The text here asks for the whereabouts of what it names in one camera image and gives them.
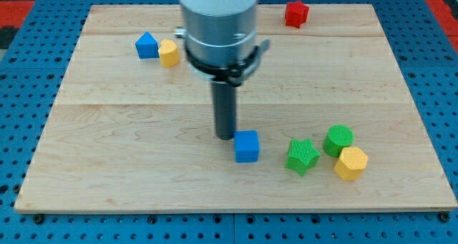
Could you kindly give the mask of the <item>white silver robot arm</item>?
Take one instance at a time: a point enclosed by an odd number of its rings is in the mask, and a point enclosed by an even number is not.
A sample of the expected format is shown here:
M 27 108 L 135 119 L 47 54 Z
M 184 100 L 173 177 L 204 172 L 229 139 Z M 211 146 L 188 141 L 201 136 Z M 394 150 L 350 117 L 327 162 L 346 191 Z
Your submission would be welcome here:
M 258 68 L 270 41 L 256 44 L 258 0 L 178 0 L 187 60 L 209 82 L 239 87 Z

